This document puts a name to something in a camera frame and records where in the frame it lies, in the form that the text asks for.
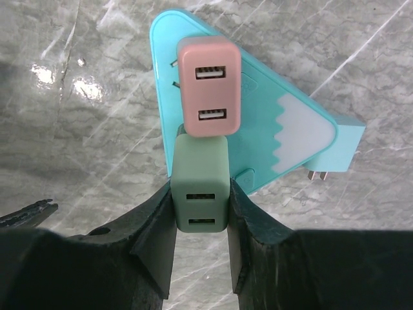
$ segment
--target triangular power strip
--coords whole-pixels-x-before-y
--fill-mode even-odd
[[[174,144],[183,123],[177,44],[184,37],[222,36],[185,10],[159,14],[150,46],[168,176]],[[230,175],[250,194],[327,150],[338,129],[313,99],[241,49],[241,126],[228,139]]]

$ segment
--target teal power strip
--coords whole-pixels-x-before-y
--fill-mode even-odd
[[[150,46],[168,176],[183,123],[177,44],[184,37],[222,36],[185,10],[159,14]],[[241,127],[228,140],[230,175],[250,194],[327,150],[337,136],[328,112],[241,48]]]

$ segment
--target usb-a port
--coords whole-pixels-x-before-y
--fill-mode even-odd
[[[188,200],[192,200],[192,199],[213,200],[215,199],[215,194],[186,194],[186,198]]]
[[[227,110],[219,108],[216,110],[201,110],[198,111],[198,120],[207,121],[209,119],[225,119],[227,118]]]
[[[188,220],[189,225],[215,225],[213,218],[191,218]]]
[[[225,78],[225,66],[195,68],[196,79],[220,79]]]

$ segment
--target gray marble surface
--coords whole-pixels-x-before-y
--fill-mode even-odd
[[[43,198],[87,233],[166,181],[148,30],[194,12],[331,112],[367,123],[351,169],[252,196],[292,228],[413,227],[412,0],[0,0],[0,215]],[[237,309],[226,233],[181,234],[164,309]]]

